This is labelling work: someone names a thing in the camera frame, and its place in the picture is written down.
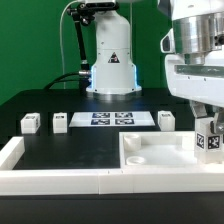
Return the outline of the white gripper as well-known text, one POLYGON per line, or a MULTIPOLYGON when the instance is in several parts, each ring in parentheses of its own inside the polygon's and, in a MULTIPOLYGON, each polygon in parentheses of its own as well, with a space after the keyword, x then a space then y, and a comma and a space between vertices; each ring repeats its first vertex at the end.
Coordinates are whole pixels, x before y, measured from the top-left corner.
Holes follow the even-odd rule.
MULTIPOLYGON (((209 53, 202 66, 185 65, 182 56, 168 54, 165 71, 170 93, 193 100, 190 108, 196 119, 207 116, 203 103, 224 107, 224 53, 209 53)), ((215 113, 210 128, 213 134, 224 134, 224 112, 215 113)))

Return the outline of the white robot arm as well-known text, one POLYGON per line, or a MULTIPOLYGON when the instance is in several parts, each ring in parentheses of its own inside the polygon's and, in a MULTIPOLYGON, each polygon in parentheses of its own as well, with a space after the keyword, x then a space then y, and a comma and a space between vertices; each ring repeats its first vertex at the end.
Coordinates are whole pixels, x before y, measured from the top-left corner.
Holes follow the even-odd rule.
MULTIPOLYGON (((130 58, 130 24, 116 0, 87 0, 96 12, 97 60, 88 92, 110 98, 139 91, 130 58)), ((224 134, 224 0, 157 0, 172 28, 160 41, 172 95, 188 99, 197 118, 215 113, 211 132, 224 134)))

